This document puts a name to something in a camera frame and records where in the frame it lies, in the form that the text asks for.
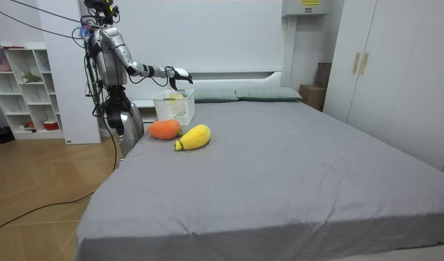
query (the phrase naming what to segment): floor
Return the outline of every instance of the floor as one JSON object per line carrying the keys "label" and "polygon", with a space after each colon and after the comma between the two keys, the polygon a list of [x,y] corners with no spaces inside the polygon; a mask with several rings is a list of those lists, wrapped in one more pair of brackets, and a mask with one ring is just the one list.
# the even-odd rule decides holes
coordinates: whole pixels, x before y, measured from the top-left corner
{"label": "floor", "polygon": [[[111,173],[114,149],[64,140],[0,144],[0,225],[45,204],[94,191]],[[0,261],[71,261],[75,229],[89,197],[33,212],[0,229]]]}

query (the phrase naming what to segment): wardrobe door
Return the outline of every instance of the wardrobe door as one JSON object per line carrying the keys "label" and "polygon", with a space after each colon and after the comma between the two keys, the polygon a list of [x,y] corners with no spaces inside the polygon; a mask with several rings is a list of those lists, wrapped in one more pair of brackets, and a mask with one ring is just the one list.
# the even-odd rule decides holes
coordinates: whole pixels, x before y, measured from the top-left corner
{"label": "wardrobe door", "polygon": [[379,0],[348,124],[444,165],[444,0]]}
{"label": "wardrobe door", "polygon": [[324,112],[346,122],[377,0],[346,0]]}

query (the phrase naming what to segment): gray pillow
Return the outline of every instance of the gray pillow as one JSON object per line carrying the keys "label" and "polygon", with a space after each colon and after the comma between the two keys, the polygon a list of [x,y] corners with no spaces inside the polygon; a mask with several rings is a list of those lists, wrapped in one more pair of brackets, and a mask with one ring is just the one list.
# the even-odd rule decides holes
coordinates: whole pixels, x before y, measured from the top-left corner
{"label": "gray pillow", "polygon": [[194,102],[237,102],[235,90],[230,89],[196,89],[194,90]]}
{"label": "gray pillow", "polygon": [[240,101],[292,102],[301,99],[298,92],[287,87],[239,88],[235,94]]}

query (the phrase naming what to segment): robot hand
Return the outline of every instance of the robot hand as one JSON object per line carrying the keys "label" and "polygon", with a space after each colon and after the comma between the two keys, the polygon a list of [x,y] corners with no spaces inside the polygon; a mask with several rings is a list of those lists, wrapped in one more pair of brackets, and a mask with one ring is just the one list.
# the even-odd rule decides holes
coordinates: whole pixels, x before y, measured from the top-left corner
{"label": "robot hand", "polygon": [[190,84],[193,84],[192,76],[181,68],[173,68],[174,76],[169,78],[170,87],[177,91],[176,80],[187,80]]}

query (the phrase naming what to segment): plastic basket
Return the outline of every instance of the plastic basket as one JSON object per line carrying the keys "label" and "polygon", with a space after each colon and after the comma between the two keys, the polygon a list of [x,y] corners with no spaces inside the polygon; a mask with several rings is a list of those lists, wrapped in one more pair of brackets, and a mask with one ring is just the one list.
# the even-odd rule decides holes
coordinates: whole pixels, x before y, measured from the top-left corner
{"label": "plastic basket", "polygon": [[177,120],[187,126],[194,115],[194,89],[165,90],[153,98],[158,120]]}

